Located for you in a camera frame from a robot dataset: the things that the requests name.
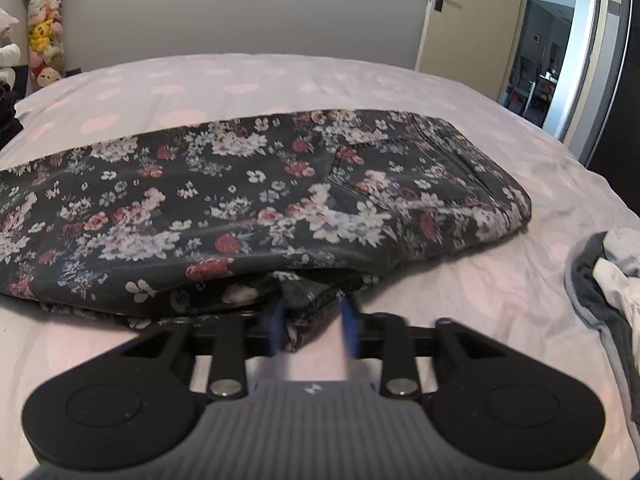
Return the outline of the dark floral pants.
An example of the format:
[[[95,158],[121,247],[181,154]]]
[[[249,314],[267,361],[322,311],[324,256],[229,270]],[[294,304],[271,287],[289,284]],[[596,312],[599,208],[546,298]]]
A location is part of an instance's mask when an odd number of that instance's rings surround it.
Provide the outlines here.
[[[446,120],[218,120],[4,170],[1,290],[143,322],[280,304],[296,350],[344,296],[495,244],[531,216],[518,181]]]

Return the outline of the white grey clothes pile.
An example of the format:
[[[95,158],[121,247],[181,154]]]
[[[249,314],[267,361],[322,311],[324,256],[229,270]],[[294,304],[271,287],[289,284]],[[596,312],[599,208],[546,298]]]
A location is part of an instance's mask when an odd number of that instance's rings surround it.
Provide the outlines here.
[[[639,232],[613,228],[579,242],[564,285],[575,313],[601,338],[628,417],[639,421]]]

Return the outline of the folded black clothes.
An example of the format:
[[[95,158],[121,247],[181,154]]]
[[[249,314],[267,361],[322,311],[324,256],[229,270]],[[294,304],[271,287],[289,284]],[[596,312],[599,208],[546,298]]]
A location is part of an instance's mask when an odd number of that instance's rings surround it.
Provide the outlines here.
[[[16,116],[16,101],[17,94],[6,82],[2,82],[0,89],[0,150],[3,150],[6,144],[9,144],[24,129]]]

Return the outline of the pink dotted bed sheet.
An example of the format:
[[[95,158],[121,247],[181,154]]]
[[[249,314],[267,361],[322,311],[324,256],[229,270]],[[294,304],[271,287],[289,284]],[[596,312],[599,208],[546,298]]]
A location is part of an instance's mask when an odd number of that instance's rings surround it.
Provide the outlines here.
[[[525,120],[456,82],[393,66],[294,55],[203,54],[122,64],[73,76],[17,107],[24,129],[3,167],[64,148],[189,122],[312,108],[411,110],[451,122],[524,186],[526,233],[364,297],[416,325],[450,316],[593,388],[606,411],[593,463],[611,479],[639,468],[600,334],[575,313],[564,270],[579,243],[638,217],[602,177]]]

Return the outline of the dark chair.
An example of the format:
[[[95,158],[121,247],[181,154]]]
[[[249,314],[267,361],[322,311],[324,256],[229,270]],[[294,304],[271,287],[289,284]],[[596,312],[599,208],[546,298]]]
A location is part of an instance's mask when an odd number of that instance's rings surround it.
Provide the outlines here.
[[[513,103],[518,103],[518,116],[524,117],[527,105],[533,99],[535,86],[540,75],[540,65],[534,61],[520,56],[514,68],[514,79],[512,81],[508,96],[506,97],[506,108],[510,110]]]

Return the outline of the hanging plush toy organizer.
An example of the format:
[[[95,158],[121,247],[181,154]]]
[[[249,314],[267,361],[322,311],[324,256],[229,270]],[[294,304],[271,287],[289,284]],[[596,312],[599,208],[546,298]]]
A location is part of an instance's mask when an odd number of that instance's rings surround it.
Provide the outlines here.
[[[23,0],[26,9],[28,88],[50,86],[65,75],[63,0]]]

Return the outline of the cream door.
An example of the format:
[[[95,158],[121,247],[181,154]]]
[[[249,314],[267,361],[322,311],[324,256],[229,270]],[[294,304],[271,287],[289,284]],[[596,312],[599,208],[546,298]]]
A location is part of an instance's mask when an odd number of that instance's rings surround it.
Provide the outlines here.
[[[416,70],[497,101],[506,90],[527,0],[427,0]]]

